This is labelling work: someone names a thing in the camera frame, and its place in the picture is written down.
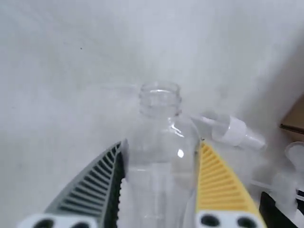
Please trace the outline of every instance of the bottle neck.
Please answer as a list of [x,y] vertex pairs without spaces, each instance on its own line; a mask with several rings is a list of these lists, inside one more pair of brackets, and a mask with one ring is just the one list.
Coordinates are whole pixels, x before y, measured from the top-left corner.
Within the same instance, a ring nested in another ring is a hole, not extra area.
[[180,87],[170,82],[144,84],[140,91],[140,113],[150,118],[171,118],[181,113]]

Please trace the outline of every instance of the white backdrop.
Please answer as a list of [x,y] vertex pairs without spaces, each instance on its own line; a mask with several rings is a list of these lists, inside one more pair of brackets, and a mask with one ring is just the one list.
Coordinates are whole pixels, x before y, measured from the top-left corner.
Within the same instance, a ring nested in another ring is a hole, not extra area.
[[2,0],[2,226],[126,135],[136,94],[124,85],[177,82],[185,112],[234,114],[267,137],[261,156],[215,145],[238,173],[273,163],[304,90],[303,12],[300,0]]

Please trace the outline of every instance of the white bottle cap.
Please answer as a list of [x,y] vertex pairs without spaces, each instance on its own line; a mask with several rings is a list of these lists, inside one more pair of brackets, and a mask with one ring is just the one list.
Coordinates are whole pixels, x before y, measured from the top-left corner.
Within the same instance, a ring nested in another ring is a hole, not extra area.
[[212,128],[212,138],[216,141],[238,146],[246,135],[246,124],[230,115],[219,115]]
[[304,172],[304,142],[293,142],[285,149],[287,158],[298,172]]
[[262,135],[252,131],[244,121],[231,115],[221,114],[215,119],[200,119],[212,126],[212,139],[215,141],[257,151],[266,147],[266,140]]

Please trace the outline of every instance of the black object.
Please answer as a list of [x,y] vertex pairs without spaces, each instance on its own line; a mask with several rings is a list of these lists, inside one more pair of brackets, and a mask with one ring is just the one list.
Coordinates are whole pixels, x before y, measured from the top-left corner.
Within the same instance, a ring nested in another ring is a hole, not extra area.
[[298,228],[276,208],[276,202],[266,192],[261,194],[259,210],[268,228]]

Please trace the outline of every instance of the white plastic object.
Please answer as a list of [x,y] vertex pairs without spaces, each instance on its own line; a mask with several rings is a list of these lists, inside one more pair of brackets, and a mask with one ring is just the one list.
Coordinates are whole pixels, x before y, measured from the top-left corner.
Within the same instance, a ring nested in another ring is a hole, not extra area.
[[215,141],[257,151],[266,147],[266,140],[261,134],[231,115],[219,114],[214,120],[203,116],[200,120],[212,126],[212,139]]
[[98,228],[94,218],[75,215],[34,214],[27,217],[17,228]]
[[243,211],[201,210],[195,215],[195,228],[265,228],[254,214]]
[[275,206],[288,218],[293,219],[298,208],[295,200],[297,196],[295,176],[288,172],[277,173],[272,180],[271,189]]
[[293,142],[285,149],[287,158],[298,172],[304,172],[304,142]]

